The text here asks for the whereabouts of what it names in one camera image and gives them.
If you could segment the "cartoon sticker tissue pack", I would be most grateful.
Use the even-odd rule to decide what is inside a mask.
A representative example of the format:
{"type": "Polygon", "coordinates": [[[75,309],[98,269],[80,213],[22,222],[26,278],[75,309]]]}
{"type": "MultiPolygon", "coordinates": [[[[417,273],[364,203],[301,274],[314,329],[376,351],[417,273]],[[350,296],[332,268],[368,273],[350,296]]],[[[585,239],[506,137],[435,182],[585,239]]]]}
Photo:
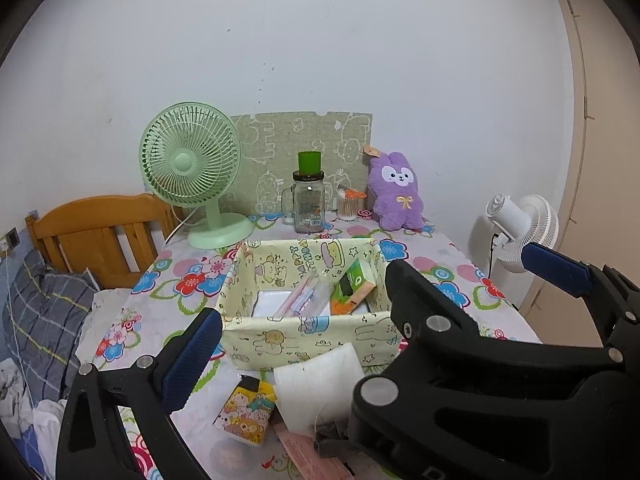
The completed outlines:
{"type": "Polygon", "coordinates": [[[267,435],[277,396],[273,385],[242,375],[224,401],[213,426],[235,440],[251,446],[261,446],[267,435]]]}

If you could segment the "white cloth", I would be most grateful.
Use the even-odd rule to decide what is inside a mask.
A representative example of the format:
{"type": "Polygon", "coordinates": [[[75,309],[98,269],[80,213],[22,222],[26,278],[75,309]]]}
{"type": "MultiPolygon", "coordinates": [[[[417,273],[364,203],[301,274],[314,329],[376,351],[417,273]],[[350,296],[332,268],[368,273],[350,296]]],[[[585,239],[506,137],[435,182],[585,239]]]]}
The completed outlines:
{"type": "Polygon", "coordinates": [[[311,438],[320,426],[347,418],[363,376],[350,342],[308,361],[276,367],[276,404],[286,428],[311,438]]]}

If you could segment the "green orange tissue pack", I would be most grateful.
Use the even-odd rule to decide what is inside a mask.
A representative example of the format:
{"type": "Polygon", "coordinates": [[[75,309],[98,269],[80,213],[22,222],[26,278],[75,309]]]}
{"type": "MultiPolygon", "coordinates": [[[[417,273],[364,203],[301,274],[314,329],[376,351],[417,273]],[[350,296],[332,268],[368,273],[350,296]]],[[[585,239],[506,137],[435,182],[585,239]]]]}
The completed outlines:
{"type": "Polygon", "coordinates": [[[375,274],[367,260],[358,258],[335,283],[330,297],[332,315],[351,314],[376,287],[375,274]]]}

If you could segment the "pink paper slip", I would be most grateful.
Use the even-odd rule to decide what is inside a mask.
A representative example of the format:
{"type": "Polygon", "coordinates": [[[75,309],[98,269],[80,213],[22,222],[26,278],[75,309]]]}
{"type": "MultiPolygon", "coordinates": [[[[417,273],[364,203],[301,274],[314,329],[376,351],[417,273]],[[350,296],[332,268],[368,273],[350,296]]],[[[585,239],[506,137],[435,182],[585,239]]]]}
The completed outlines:
{"type": "Polygon", "coordinates": [[[349,480],[354,478],[338,458],[321,458],[314,450],[314,441],[293,434],[284,422],[273,426],[280,443],[305,480],[349,480]]]}

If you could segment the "clear plastic pen pouch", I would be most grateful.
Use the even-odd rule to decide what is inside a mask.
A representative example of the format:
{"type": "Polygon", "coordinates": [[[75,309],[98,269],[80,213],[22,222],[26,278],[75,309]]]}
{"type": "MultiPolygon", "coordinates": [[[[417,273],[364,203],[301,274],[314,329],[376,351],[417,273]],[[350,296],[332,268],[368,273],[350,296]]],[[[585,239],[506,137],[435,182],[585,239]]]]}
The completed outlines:
{"type": "Polygon", "coordinates": [[[288,294],[276,313],[275,320],[281,318],[309,318],[318,316],[330,304],[333,284],[323,281],[317,274],[310,274],[288,294]]]}

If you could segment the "grey scrunchie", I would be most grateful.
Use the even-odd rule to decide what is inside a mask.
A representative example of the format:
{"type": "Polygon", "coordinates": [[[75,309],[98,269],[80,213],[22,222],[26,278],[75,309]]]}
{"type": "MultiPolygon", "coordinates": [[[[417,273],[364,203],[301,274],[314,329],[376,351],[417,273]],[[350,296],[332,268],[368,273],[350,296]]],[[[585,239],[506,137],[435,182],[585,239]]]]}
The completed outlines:
{"type": "Polygon", "coordinates": [[[339,458],[347,460],[357,452],[356,446],[348,436],[348,419],[328,422],[316,428],[314,450],[320,458],[339,458]]]}

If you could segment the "beige door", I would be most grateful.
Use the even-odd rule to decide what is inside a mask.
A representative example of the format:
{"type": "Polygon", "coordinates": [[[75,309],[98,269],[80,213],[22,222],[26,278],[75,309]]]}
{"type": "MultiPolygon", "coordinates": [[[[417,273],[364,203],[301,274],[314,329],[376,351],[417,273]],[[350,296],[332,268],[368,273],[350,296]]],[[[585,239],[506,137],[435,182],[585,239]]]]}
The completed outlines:
{"type": "Polygon", "coordinates": [[[639,279],[639,61],[603,0],[559,0],[572,57],[574,134],[558,250],[639,279]]]}

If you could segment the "white standing fan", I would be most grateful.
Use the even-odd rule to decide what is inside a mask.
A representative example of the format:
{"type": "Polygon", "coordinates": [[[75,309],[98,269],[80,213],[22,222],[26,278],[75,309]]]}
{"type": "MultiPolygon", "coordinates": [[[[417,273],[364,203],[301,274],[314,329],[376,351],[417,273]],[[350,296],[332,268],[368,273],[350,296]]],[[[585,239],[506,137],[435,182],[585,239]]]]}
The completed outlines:
{"type": "Polygon", "coordinates": [[[485,214],[498,229],[496,257],[507,271],[524,273],[522,249],[529,243],[553,248],[559,235],[559,218],[548,200],[530,194],[519,200],[498,193],[487,203],[485,214]]]}

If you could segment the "blue plaid pillow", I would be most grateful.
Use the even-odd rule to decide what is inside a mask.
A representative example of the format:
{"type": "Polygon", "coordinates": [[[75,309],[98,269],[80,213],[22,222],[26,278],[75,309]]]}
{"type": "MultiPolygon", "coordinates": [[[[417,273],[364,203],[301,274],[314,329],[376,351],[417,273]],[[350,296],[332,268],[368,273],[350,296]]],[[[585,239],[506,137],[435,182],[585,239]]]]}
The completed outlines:
{"type": "Polygon", "coordinates": [[[32,250],[10,283],[2,326],[32,403],[65,398],[76,376],[81,327],[96,289],[85,275],[54,270],[32,250]]]}

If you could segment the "wooden bed headboard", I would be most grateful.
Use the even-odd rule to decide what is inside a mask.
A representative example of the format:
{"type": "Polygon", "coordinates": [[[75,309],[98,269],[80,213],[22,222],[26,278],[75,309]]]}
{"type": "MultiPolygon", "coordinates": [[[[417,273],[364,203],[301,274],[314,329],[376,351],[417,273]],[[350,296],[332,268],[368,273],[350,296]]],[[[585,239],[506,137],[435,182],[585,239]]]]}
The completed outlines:
{"type": "Polygon", "coordinates": [[[53,269],[89,270],[106,288],[134,287],[155,261],[154,222],[165,235],[178,226],[171,206],[148,193],[82,198],[25,218],[32,244],[53,269]]]}

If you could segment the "yellow cartoon fabric storage box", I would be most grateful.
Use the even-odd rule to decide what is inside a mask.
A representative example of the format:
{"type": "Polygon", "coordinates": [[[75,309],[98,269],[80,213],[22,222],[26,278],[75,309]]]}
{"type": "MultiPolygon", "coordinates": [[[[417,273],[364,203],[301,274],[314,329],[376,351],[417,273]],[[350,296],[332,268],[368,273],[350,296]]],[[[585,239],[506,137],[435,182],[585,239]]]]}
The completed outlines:
{"type": "Polygon", "coordinates": [[[221,345],[241,370],[271,370],[303,362],[352,344],[363,366],[388,364],[397,356],[401,334],[390,319],[385,286],[387,261],[370,238],[258,240],[240,246],[224,280],[216,309],[224,321],[221,345]],[[372,266],[374,289],[354,313],[277,316],[255,312],[258,301],[290,292],[306,278],[338,282],[357,260],[372,266]]]}

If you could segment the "cotton swab jar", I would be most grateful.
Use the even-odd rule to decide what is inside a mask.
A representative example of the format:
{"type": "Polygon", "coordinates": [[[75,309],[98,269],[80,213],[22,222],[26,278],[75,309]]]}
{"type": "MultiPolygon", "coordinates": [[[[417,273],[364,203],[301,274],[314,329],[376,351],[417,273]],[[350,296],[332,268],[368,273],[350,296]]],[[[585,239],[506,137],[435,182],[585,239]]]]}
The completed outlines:
{"type": "Polygon", "coordinates": [[[352,221],[358,218],[358,212],[366,202],[367,194],[339,186],[336,191],[336,214],[337,218],[344,221],[352,221]]]}

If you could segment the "glass mason jar mug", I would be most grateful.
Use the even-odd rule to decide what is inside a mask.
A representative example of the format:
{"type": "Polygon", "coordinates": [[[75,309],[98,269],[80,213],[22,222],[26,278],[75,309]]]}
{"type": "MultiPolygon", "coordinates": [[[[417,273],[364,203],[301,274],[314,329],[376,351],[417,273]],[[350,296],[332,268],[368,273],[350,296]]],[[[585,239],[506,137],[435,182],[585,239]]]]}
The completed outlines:
{"type": "Polygon", "coordinates": [[[293,183],[281,193],[281,211],[298,234],[320,233],[326,226],[324,172],[293,172],[293,183]]]}

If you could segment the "green cup on jar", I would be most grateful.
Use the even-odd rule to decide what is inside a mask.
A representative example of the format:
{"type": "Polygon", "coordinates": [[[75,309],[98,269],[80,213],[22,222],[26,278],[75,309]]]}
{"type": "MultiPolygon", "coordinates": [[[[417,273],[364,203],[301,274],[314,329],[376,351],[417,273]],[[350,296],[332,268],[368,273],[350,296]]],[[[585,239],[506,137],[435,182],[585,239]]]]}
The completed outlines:
{"type": "Polygon", "coordinates": [[[321,153],[318,151],[303,151],[297,154],[298,171],[304,176],[318,174],[321,171],[321,153]]]}

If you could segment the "wall power socket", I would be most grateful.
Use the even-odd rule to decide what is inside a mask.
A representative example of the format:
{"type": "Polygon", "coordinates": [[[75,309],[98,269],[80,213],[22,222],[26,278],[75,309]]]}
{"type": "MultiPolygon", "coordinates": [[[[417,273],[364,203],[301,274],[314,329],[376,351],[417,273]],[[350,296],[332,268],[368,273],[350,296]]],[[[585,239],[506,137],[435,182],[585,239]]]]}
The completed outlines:
{"type": "Polygon", "coordinates": [[[20,244],[20,236],[17,229],[13,228],[0,237],[0,247],[2,252],[12,252],[20,244]]]}

